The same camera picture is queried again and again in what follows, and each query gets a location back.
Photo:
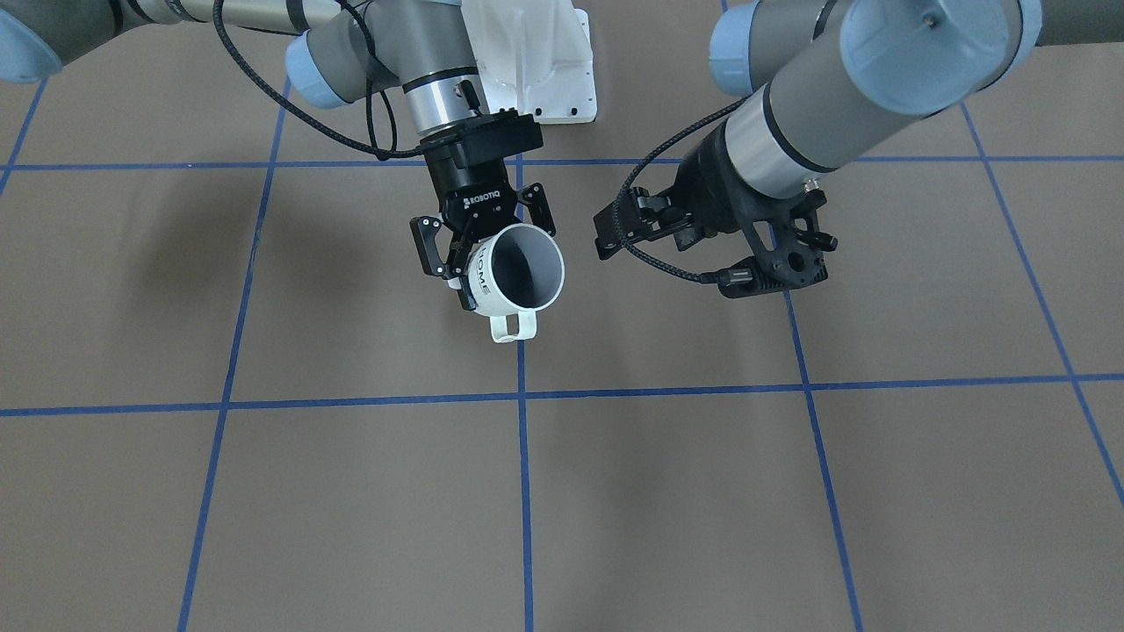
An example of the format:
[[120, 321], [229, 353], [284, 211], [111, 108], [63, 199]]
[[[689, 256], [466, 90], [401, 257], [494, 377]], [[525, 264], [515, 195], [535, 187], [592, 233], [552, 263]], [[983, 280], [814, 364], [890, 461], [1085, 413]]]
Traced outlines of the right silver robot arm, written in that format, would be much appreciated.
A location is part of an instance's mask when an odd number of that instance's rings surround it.
[[[38, 83], [158, 25], [208, 25], [254, 88], [341, 147], [422, 160], [436, 211], [409, 229], [424, 276], [466, 312], [533, 316], [553, 305], [565, 260], [544, 192], [511, 183], [507, 162], [540, 148], [531, 112], [486, 94], [483, 61], [457, 1], [4, 1], [4, 83]], [[314, 108], [398, 91], [416, 139], [395, 147], [333, 128]]]

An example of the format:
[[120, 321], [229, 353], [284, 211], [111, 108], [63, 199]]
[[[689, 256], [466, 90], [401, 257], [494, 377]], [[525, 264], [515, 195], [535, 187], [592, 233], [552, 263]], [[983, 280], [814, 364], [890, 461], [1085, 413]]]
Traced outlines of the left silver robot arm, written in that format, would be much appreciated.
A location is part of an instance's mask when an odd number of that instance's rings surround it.
[[742, 233], [751, 263], [807, 276], [836, 240], [812, 183], [895, 133], [1009, 76], [1036, 47], [1121, 40], [1120, 1], [751, 1], [724, 12], [708, 67], [736, 103], [647, 196], [623, 184], [595, 216], [602, 260]]

